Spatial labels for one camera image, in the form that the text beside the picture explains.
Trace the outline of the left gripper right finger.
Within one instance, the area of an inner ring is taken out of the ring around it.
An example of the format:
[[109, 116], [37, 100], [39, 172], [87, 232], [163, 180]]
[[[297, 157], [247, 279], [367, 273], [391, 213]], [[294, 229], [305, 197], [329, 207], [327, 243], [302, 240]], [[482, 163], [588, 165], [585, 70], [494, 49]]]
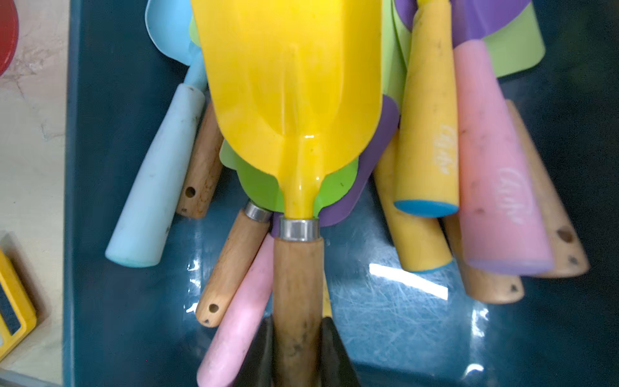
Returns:
[[321, 335], [321, 386], [360, 387], [356, 371], [331, 317], [322, 319]]

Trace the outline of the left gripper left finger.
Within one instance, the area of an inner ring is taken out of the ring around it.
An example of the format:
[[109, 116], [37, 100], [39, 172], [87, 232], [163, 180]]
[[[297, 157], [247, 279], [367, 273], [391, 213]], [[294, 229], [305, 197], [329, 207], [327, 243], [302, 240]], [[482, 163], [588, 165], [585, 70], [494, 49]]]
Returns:
[[273, 321], [264, 318], [255, 334], [233, 386], [272, 386]]

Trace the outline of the green shovel yellow handle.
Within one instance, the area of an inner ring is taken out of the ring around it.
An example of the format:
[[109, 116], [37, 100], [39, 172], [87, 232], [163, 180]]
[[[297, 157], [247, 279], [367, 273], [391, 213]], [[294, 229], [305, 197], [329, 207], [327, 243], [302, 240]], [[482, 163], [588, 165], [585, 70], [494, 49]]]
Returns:
[[[395, 127], [376, 130], [367, 148], [359, 156], [356, 180], [350, 190], [337, 202], [317, 197], [314, 216], [319, 219], [322, 227], [333, 226], [346, 219], [359, 201], [370, 174], [375, 174], [380, 203], [401, 267], [408, 272], [434, 270], [452, 260], [438, 221], [397, 210], [390, 199], [390, 181], [385, 174], [379, 174], [380, 166], [386, 165], [388, 145], [395, 133]], [[252, 167], [227, 142], [222, 144], [220, 158], [225, 166], [237, 172], [244, 192], [256, 206], [277, 214], [283, 212], [283, 194], [275, 177]]]

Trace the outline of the yellow shovel wooden handle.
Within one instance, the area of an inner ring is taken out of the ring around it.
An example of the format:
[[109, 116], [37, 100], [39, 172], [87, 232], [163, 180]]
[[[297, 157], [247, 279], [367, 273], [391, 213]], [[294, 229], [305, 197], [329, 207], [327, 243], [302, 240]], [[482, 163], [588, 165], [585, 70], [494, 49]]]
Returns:
[[274, 243], [272, 375], [317, 386], [324, 241], [314, 202], [369, 144], [382, 108], [379, 1], [195, 1], [222, 134], [285, 200]]

